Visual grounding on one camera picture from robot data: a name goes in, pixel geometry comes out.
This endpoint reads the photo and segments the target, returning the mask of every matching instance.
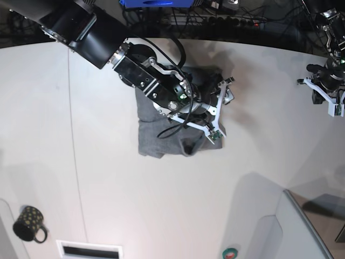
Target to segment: black mug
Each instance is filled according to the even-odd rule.
[[[22,210],[17,221],[13,224],[13,231],[21,240],[35,240],[37,243],[41,244],[46,241],[48,237],[48,231],[43,225],[43,219],[43,215],[38,209],[26,206]],[[45,235],[42,241],[36,239],[36,234],[40,229],[43,230]]]

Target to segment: metal bracket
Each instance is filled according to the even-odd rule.
[[[192,122],[187,123],[188,126],[192,128],[196,128],[197,130],[203,131],[205,133],[205,136],[212,142],[212,144],[215,144],[214,141],[216,139],[219,139],[221,137],[226,138],[225,130],[223,126],[219,123],[219,118],[220,118],[220,112],[222,111],[223,101],[226,94],[227,93],[231,94],[231,96],[233,97],[230,89],[227,88],[227,86],[232,84],[232,82],[233,82],[233,78],[229,78],[227,80],[223,80],[222,82],[218,84],[218,87],[220,88],[220,94],[218,96],[216,112],[212,114],[215,116],[214,120],[211,122],[211,125],[213,127],[212,129],[210,129],[207,126],[201,126]],[[173,115],[170,118],[181,124],[184,123],[184,119],[181,119],[177,114]]]
[[[345,92],[340,98],[340,104],[336,103],[336,98],[331,98],[327,93],[325,93],[319,86],[312,83],[310,78],[305,78],[303,83],[309,86],[311,89],[317,91],[321,96],[328,101],[328,114],[332,117],[334,116],[341,116],[344,117],[344,99],[345,99]]]

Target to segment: patterned mug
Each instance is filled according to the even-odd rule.
[[[13,224],[13,231],[23,241],[35,240],[41,244],[48,237],[48,231],[43,225],[43,219],[43,215],[38,209],[26,206],[17,221]],[[40,229],[43,230],[45,235],[43,241],[36,239],[36,234]]]

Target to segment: screw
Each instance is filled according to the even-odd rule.
[[[178,103],[175,102],[175,101],[171,101],[169,104],[168,104],[168,107],[170,110],[172,111],[175,111],[178,109]]]

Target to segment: red sticker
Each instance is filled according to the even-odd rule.
[[[225,256],[227,259],[233,259],[235,257],[235,254],[233,252],[230,252],[228,254],[226,254]]]

